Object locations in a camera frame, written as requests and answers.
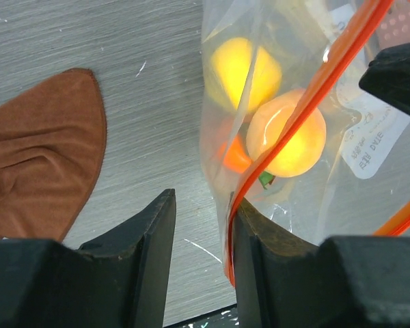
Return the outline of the yellow lemon toy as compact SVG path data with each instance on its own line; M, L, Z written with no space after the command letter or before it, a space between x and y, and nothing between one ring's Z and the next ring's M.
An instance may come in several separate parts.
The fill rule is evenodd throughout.
M212 54L210 63L217 79L236 109L240 103L251 65L252 43L246 38L232 38ZM264 47L259 46L251 83L248 112L269 101L282 82L282 67Z

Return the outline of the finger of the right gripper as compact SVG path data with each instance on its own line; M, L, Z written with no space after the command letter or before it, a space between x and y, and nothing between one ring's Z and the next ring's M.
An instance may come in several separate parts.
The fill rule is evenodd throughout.
M410 43L380 51L359 80L359 87L410 116Z

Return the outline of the orange persimmon toy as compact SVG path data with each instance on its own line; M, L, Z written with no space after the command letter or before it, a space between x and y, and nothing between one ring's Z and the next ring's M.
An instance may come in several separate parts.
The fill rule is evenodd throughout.
M224 167L237 174L243 174L252 163L252 160L246 154L243 140L239 134L236 135L228 149L227 142L221 145L218 156L223 159Z

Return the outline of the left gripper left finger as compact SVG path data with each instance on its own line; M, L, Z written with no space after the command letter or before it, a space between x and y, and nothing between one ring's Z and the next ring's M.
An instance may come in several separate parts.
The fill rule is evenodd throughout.
M0 241L0 327L161 327L175 222L166 189L78 249Z

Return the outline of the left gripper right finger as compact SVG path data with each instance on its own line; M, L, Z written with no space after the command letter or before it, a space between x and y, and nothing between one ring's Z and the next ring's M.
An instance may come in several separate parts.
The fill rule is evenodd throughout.
M313 245L248 201L233 221L242 327L410 327L410 237Z

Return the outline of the clear orange-zip bag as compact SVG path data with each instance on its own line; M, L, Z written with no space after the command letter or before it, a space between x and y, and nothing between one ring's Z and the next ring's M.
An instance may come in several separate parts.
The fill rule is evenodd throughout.
M359 87L382 51L376 30L410 1L205 1L200 160L217 207L223 270L234 281L236 210L250 202L303 240L400 236L410 229L410 116ZM210 59L232 38L252 43L232 108ZM248 112L258 47L282 67L277 93ZM236 135L252 160L243 174L218 151Z

